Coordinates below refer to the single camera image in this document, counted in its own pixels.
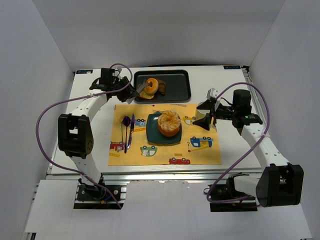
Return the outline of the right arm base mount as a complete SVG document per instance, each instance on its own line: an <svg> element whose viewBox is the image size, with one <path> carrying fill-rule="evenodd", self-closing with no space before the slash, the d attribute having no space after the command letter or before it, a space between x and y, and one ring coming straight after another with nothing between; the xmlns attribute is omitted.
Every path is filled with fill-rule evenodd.
<svg viewBox="0 0 320 240"><path fill-rule="evenodd" d="M245 199L236 200L237 198L244 198L247 195L238 192L234 187L234 178L249 176L245 173L231 174L226 179L226 183L218 183L209 194L209 200L222 201L222 203L210 203L211 213L231 213L231 212L257 212L258 205L255 197L247 197Z"/></svg>

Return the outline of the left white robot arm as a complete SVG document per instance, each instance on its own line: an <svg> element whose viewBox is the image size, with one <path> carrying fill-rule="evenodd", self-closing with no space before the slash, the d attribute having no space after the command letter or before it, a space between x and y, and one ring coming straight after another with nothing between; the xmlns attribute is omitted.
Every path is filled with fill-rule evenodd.
<svg viewBox="0 0 320 240"><path fill-rule="evenodd" d="M103 199L107 191L103 189L104 178L92 156L94 137L91 121L113 96L126 102L139 95L129 79L120 76L121 71L119 67L102 68L100 77L89 88L88 97L72 112L58 118L58 148L81 172L80 186L95 200Z"/></svg>

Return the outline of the glazed orange donut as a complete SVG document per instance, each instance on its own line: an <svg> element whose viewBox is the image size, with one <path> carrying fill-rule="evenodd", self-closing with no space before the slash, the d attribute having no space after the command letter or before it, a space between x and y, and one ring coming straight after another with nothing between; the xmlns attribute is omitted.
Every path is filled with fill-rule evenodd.
<svg viewBox="0 0 320 240"><path fill-rule="evenodd" d="M155 78L148 78L146 80L146 87L144 88L144 91L149 95L154 95L159 88L159 82Z"/></svg>

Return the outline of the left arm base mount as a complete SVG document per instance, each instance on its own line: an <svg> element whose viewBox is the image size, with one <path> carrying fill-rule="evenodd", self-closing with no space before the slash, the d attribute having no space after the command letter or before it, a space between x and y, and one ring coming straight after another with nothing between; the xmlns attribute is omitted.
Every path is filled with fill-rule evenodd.
<svg viewBox="0 0 320 240"><path fill-rule="evenodd" d="M75 210L120 210L124 205L124 193L121 185L107 185L111 193L97 186L80 184L77 188L73 208Z"/></svg>

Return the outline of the orange bundt cake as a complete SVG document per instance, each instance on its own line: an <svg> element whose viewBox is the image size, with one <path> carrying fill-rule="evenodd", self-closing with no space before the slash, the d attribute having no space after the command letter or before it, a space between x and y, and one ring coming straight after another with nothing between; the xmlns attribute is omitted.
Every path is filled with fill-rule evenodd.
<svg viewBox="0 0 320 240"><path fill-rule="evenodd" d="M173 137L181 128L180 116L174 111L166 110L158 117L157 126L162 135Z"/></svg>

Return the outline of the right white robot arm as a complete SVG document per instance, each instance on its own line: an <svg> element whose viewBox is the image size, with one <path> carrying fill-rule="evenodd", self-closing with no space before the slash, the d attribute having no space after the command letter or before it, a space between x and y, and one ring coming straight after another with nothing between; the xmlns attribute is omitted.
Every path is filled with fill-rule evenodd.
<svg viewBox="0 0 320 240"><path fill-rule="evenodd" d="M249 144L250 151L257 158L262 174L260 178L247 173L228 176L223 190L212 185L207 192L208 200L213 204L242 201L253 197L260 206L294 206L301 201L304 171L299 164L291 164L276 148L264 132L266 125L261 118L252 113L251 93L249 90L236 89L229 106L218 100L218 90L211 88L205 102L197 106L207 110L205 117L194 125L205 130L217 120L229 120L242 138Z"/></svg>

